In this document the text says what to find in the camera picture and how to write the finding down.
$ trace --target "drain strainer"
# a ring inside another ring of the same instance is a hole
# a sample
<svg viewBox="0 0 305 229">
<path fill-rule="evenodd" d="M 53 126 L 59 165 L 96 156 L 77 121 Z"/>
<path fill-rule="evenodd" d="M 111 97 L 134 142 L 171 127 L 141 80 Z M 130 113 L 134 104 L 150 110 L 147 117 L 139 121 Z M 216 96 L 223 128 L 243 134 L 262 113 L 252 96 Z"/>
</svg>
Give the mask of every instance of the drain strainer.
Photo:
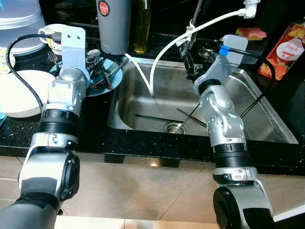
<svg viewBox="0 0 305 229">
<path fill-rule="evenodd" d="M 188 134 L 188 130 L 185 125 L 176 133 L 176 131 L 179 129 L 181 124 L 182 123 L 167 123 L 164 126 L 164 130 L 170 134 L 179 134 L 179 135 Z"/>
</svg>

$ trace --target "white cable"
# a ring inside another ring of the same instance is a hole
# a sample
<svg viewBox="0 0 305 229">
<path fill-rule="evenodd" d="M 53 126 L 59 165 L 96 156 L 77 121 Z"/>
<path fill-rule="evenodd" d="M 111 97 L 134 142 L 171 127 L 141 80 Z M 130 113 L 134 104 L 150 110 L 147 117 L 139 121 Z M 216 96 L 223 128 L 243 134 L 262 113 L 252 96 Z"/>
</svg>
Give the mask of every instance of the white cable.
<svg viewBox="0 0 305 229">
<path fill-rule="evenodd" d="M 188 32 L 186 32 L 185 34 L 182 34 L 181 36 L 177 37 L 175 40 L 173 40 L 172 42 L 170 42 L 168 45 L 166 45 L 162 50 L 161 52 L 158 54 L 158 56 L 156 57 L 156 59 L 154 60 L 153 64 L 152 64 L 152 69 L 151 69 L 151 73 L 150 73 L 150 93 L 151 95 L 153 96 L 153 74 L 154 74 L 154 70 L 157 66 L 157 62 L 160 60 L 160 58 L 162 57 L 162 55 L 170 48 L 172 47 L 174 44 L 176 44 L 179 40 L 187 37 L 188 35 L 190 34 L 193 34 L 195 32 L 198 32 L 199 30 L 202 30 L 204 29 L 205 27 L 208 27 L 218 21 L 221 21 L 223 19 L 226 19 L 226 18 L 229 18 L 229 17 L 232 17 L 232 16 L 244 16 L 245 15 L 245 12 L 246 12 L 246 9 L 240 9 L 238 11 L 234 11 L 234 12 L 231 12 L 231 13 L 227 13 L 227 14 L 224 14 L 218 18 L 215 18 L 211 21 L 208 21 L 207 23 L 205 24 L 202 24 L 200 26 L 198 26 L 197 28 L 193 29 L 193 30 L 190 30 Z"/>
<path fill-rule="evenodd" d="M 125 56 L 136 66 L 136 68 L 138 69 L 140 75 L 142 76 L 142 78 L 149 90 L 149 93 L 151 94 L 151 96 L 153 96 L 153 92 L 151 91 L 151 86 L 149 85 L 149 82 L 147 81 L 147 78 L 145 77 L 141 67 L 138 65 L 138 63 L 135 61 L 135 59 L 133 57 L 131 57 L 128 53 L 125 53 Z"/>
</svg>

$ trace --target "red logo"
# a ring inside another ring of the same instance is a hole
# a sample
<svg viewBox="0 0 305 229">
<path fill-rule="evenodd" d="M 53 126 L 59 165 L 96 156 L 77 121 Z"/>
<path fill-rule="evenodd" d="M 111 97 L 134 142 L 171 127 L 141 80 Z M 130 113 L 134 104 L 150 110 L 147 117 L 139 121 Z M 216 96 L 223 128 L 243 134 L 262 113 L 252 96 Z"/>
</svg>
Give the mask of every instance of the red logo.
<svg viewBox="0 0 305 229">
<path fill-rule="evenodd" d="M 99 8 L 100 8 L 100 12 L 101 12 L 102 16 L 106 17 L 109 15 L 110 10 L 109 10 L 109 5 L 107 2 L 100 1 Z"/>
</svg>

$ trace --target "black countertop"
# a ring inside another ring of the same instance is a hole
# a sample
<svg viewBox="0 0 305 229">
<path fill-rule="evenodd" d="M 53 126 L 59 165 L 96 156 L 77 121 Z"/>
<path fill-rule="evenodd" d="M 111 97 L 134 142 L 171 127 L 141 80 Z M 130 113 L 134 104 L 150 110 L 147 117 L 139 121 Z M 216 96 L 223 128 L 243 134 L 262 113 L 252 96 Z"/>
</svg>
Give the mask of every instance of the black countertop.
<svg viewBox="0 0 305 229">
<path fill-rule="evenodd" d="M 143 56 L 132 53 L 131 48 L 131 55 L 155 58 L 164 44 L 172 39 L 171 35 L 152 34 L 151 41 L 153 42 L 150 43 L 150 51 Z M 92 48 L 99 48 L 97 38 L 87 39 L 87 49 Z M 181 61 L 180 55 L 174 47 L 163 56 L 163 59 Z M 49 71 L 51 67 L 52 63 L 47 60 L 46 49 L 26 57 L 17 58 L 15 65 L 16 70 Z M 252 65 L 244 67 L 250 70 L 251 67 L 252 70 L 254 68 Z M 301 67 L 295 67 L 294 69 L 295 71 L 291 69 L 284 80 L 274 85 L 267 99 L 294 133 L 300 144 L 247 141 L 252 162 L 259 173 L 305 175 L 304 132 L 302 133 L 302 129 L 304 129 L 305 71 Z M 260 76 L 254 75 L 253 79 L 261 88 L 268 83 L 268 80 Z M 110 92 L 84 100 L 79 128 L 78 151 L 110 156 L 118 155 L 120 158 L 124 156 L 144 156 L 205 162 L 212 160 L 208 137 L 109 128 L 107 119 L 112 95 L 113 92 Z M 37 131 L 39 119 L 40 115 L 19 119 L 7 117 L 0 127 L 0 155 L 26 156 L 32 135 Z"/>
</svg>

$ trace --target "gray thermos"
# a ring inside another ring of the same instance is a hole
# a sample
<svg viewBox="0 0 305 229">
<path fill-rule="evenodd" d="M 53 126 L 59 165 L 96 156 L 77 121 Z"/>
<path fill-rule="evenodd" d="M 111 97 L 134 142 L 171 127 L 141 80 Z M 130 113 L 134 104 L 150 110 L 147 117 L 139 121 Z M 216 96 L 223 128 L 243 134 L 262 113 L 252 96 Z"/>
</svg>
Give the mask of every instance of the gray thermos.
<svg viewBox="0 0 305 229">
<path fill-rule="evenodd" d="M 132 0 L 96 0 L 101 48 L 111 55 L 127 53 Z"/>
</svg>

